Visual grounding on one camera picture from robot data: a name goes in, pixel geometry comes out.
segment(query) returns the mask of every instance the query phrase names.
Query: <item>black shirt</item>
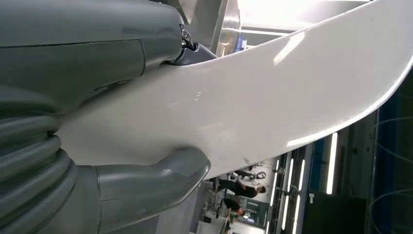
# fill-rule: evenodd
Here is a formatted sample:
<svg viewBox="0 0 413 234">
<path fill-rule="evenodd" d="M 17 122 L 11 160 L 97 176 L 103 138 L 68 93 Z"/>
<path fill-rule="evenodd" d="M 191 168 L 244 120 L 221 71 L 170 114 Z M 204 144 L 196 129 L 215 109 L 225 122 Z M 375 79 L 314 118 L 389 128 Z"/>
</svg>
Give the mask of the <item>black shirt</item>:
<svg viewBox="0 0 413 234">
<path fill-rule="evenodd" d="M 235 196 L 246 196 L 246 197 L 255 197 L 257 195 L 257 190 L 253 187 L 246 186 L 245 190 L 237 183 L 235 191 Z"/>
<path fill-rule="evenodd" d="M 225 198 L 224 203 L 227 209 L 231 208 L 232 211 L 234 212 L 236 212 L 237 210 L 241 208 L 240 205 L 236 201 L 231 200 L 229 198 Z"/>
</svg>

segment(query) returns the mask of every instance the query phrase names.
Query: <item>white surface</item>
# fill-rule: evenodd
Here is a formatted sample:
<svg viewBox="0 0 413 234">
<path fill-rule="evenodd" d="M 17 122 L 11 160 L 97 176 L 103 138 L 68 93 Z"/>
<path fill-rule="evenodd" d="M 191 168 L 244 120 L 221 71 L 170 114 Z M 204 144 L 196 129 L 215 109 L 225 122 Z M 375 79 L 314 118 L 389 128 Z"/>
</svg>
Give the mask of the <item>white surface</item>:
<svg viewBox="0 0 413 234">
<path fill-rule="evenodd" d="M 234 222 L 233 233 L 236 234 L 264 234 L 264 230 L 241 222 Z"/>
<path fill-rule="evenodd" d="M 226 218 L 218 217 L 218 219 L 213 219 L 211 223 L 198 221 L 196 234 L 219 234 L 225 224 L 225 220 Z"/>
<path fill-rule="evenodd" d="M 237 54 L 164 66 L 67 119 L 63 149 L 79 164 L 152 164 L 193 145 L 208 177 L 291 151 L 390 97 L 412 63 L 412 8 L 375 0 Z"/>
</svg>

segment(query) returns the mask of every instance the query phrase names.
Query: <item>person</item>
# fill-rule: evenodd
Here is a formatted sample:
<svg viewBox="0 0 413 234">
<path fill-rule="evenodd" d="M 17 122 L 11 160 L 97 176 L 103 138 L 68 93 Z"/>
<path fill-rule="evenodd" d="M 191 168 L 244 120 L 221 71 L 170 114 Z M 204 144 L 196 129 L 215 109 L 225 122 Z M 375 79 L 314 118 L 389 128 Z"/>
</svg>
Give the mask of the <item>person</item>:
<svg viewBox="0 0 413 234">
<path fill-rule="evenodd" d="M 237 182 L 234 182 L 230 180 L 220 179 L 217 191 L 220 191 L 222 189 L 231 190 L 235 193 L 235 196 L 245 196 L 249 198 L 255 197 L 258 193 L 263 194 L 266 191 L 264 186 L 255 189 L 254 187 L 249 187 L 242 184 L 239 180 L 237 180 Z"/>
<path fill-rule="evenodd" d="M 228 217 L 230 217 L 231 212 L 235 213 L 235 215 L 245 215 L 245 211 L 241 209 L 241 206 L 238 204 L 238 202 L 229 198 L 224 198 L 224 204 L 228 209 Z"/>
</svg>

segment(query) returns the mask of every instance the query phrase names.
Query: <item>metal pole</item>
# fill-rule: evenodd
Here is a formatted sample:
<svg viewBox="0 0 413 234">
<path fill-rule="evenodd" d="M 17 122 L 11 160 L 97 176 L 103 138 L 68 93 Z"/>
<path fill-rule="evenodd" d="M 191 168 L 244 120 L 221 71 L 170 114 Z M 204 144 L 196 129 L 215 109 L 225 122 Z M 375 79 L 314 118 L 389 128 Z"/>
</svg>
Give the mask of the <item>metal pole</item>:
<svg viewBox="0 0 413 234">
<path fill-rule="evenodd" d="M 296 234 L 301 234 L 302 232 L 302 224 L 304 221 L 304 209 L 305 203 L 307 202 L 308 197 L 308 184 L 310 181 L 310 172 L 311 172 L 311 164 L 313 161 L 313 143 L 308 144 L 305 146 L 305 154 L 304 154 L 304 173 L 302 174 L 302 186 L 300 191 L 300 208 L 298 210 L 298 218 L 297 218 L 297 231 Z"/>
<path fill-rule="evenodd" d="M 287 185 L 288 185 L 288 176 L 290 175 L 290 163 L 291 163 L 291 154 L 292 152 L 287 153 L 287 160 L 285 162 L 285 170 L 284 170 L 284 180 L 282 181 L 282 190 L 287 191 Z M 277 228 L 275 233 L 276 234 L 281 234 L 281 225 L 282 225 L 282 219 L 284 216 L 284 206 L 285 206 L 285 195 L 281 195 L 281 202 L 279 206 L 279 211 L 278 211 L 278 219 L 277 219 Z"/>
</svg>

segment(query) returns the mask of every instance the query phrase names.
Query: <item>cable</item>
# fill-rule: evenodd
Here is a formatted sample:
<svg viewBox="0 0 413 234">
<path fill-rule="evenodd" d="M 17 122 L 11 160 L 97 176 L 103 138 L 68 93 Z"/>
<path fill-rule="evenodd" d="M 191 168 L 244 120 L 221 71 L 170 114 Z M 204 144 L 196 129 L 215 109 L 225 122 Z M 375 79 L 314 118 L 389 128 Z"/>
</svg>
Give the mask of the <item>cable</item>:
<svg viewBox="0 0 413 234">
<path fill-rule="evenodd" d="M 373 136 L 371 135 L 371 132 L 373 131 L 373 129 L 377 128 L 379 125 L 382 125 L 382 124 L 388 123 L 388 122 L 392 122 L 392 121 L 404 121 L 404 120 L 413 120 L 413 117 L 392 118 L 392 119 L 388 119 L 388 120 L 384 120 L 384 121 L 378 122 L 378 123 L 375 124 L 375 125 L 373 126 L 373 128 L 371 129 L 370 134 L 369 134 L 369 137 L 370 137 L 370 139 L 374 142 L 374 144 L 377 145 L 380 149 L 388 152 L 389 154 L 391 154 L 391 155 L 393 155 L 393 156 L 395 156 L 395 157 L 397 157 L 397 158 L 399 158 L 399 159 L 401 159 L 401 160 L 403 160 L 403 161 L 406 161 L 406 162 L 408 162 L 408 163 L 413 164 L 413 160 L 410 160 L 410 159 L 408 159 L 408 158 L 405 158 L 405 157 L 403 157 L 403 156 L 400 156 L 400 155 L 398 155 L 398 154 L 396 154 L 396 153 L 391 152 L 390 150 L 388 150 L 388 149 L 386 149 L 385 147 L 383 147 L 382 145 L 380 145 L 376 140 L 374 140 L 374 139 L 373 139 Z"/>
<path fill-rule="evenodd" d="M 409 192 L 409 191 L 413 191 L 413 188 L 412 189 L 402 189 L 402 190 L 396 190 L 396 191 L 393 191 L 393 192 L 389 192 L 389 193 L 386 193 L 386 194 L 383 194 L 383 195 L 379 196 L 378 198 L 376 198 L 372 202 L 370 202 L 370 205 L 369 205 L 369 218 L 370 218 L 370 221 L 371 221 L 373 227 L 376 229 L 376 231 L 379 234 L 382 234 L 382 232 L 379 230 L 379 228 L 377 227 L 377 225 L 374 223 L 374 221 L 372 219 L 372 209 L 373 209 L 374 203 L 376 203 L 378 200 L 380 200 L 380 199 L 382 199 L 386 196 L 405 193 L 405 192 Z"/>
<path fill-rule="evenodd" d="M 408 159 L 408 158 L 405 158 L 405 157 L 403 157 L 403 156 L 401 156 L 401 155 L 398 155 L 398 154 L 396 154 L 396 153 L 394 153 L 394 152 L 386 149 L 384 146 L 382 146 L 381 144 L 379 144 L 379 143 L 373 138 L 373 136 L 372 136 L 372 131 L 373 131 L 374 129 L 376 129 L 378 126 L 380 126 L 380 125 L 382 125 L 382 124 L 384 124 L 384 123 L 393 122 L 393 121 L 405 121 L 405 120 L 413 120 L 413 117 L 399 117 L 399 118 L 392 118 L 392 119 L 388 119 L 388 120 L 384 120 L 384 121 L 378 122 L 377 124 L 375 124 L 375 125 L 372 127 L 372 129 L 371 129 L 371 131 L 370 131 L 370 133 L 369 133 L 369 137 L 370 137 L 370 139 L 373 141 L 373 143 L 374 143 L 377 147 L 379 147 L 380 149 L 384 150 L 385 152 L 393 155 L 394 157 L 396 157 L 396 158 L 398 158 L 398 159 L 401 159 L 401 160 L 403 160 L 403 161 L 406 161 L 406 162 L 408 162 L 408 163 L 413 164 L 413 160 L 410 160 L 410 159 Z M 389 196 L 389 195 L 410 196 L 410 195 L 407 195 L 407 194 L 403 194 L 403 193 L 409 192 L 409 191 L 413 191 L 413 188 L 403 189 L 403 190 L 396 190 L 396 191 L 393 191 L 393 192 L 389 192 L 389 193 L 386 193 L 386 194 L 383 194 L 383 195 L 379 196 L 378 198 L 376 198 L 375 200 L 373 200 L 373 201 L 369 204 L 369 207 L 368 207 L 369 220 L 371 221 L 373 227 L 375 228 L 375 230 L 376 230 L 379 234 L 382 234 L 382 232 L 381 232 L 380 229 L 377 227 L 377 225 L 375 224 L 375 222 L 373 221 L 373 218 L 372 218 L 373 205 L 374 205 L 378 200 L 380 200 L 380 199 L 382 199 L 382 198 L 384 198 L 384 197 L 386 197 L 386 196 Z"/>
</svg>

